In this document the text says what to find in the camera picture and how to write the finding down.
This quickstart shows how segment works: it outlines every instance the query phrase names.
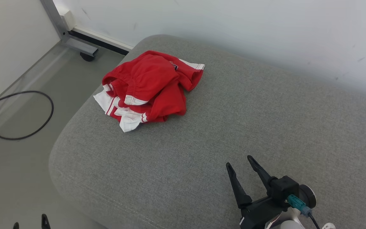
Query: metal frame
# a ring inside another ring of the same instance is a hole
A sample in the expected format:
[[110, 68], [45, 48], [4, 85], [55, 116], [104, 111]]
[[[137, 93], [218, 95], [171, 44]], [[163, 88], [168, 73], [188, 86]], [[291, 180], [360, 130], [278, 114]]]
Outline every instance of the metal frame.
[[40, 0], [40, 2], [45, 8], [45, 11], [48, 14], [53, 24], [53, 27], [55, 28], [57, 35], [59, 36], [63, 45], [75, 49], [84, 54], [87, 54], [89, 56], [95, 57], [98, 48], [86, 44], [83, 40], [78, 39], [68, 33], [53, 0]]

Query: logo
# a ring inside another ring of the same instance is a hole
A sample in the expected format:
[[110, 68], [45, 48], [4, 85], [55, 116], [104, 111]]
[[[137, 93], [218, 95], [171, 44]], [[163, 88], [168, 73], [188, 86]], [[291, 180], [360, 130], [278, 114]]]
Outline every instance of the logo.
[[178, 66], [177, 66], [176, 64], [173, 64], [173, 62], [172, 62], [172, 61], [170, 61], [170, 63], [173, 65], [174, 70], [175, 70], [175, 71], [177, 71]]

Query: gray ottoman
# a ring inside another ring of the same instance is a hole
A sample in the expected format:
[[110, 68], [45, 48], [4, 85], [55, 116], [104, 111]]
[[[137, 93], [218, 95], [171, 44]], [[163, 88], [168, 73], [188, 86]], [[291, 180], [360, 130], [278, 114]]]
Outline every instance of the gray ottoman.
[[147, 50], [205, 64], [187, 113], [123, 133], [91, 96], [49, 162], [76, 208], [107, 228], [239, 228], [225, 163], [257, 200], [266, 190], [252, 155], [315, 191], [319, 224], [366, 228], [365, 96], [168, 35], [144, 39], [123, 62]]

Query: floor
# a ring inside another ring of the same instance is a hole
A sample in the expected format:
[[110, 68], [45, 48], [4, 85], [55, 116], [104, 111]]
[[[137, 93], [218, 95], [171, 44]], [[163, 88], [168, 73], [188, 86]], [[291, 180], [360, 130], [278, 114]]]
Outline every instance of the floor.
[[[123, 59], [123, 55], [100, 48], [93, 62], [84, 61], [76, 51], [71, 59], [42, 86], [40, 91], [54, 101], [54, 115], [37, 134], [20, 141], [0, 139], [0, 229], [41, 228], [45, 213], [52, 229], [102, 229], [62, 199], [48, 172], [50, 151], [73, 114], [100, 85], [101, 79]], [[4, 136], [33, 132], [50, 113], [48, 100], [33, 95], [0, 128]]]

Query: black wheel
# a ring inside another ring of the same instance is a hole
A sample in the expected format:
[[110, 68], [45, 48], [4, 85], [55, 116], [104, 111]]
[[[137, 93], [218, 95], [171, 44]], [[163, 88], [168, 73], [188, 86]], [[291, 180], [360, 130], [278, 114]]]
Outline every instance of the black wheel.
[[91, 62], [94, 60], [95, 57], [89, 56], [87, 54], [84, 53], [80, 53], [80, 56], [83, 58], [83, 60], [87, 61], [87, 62]]

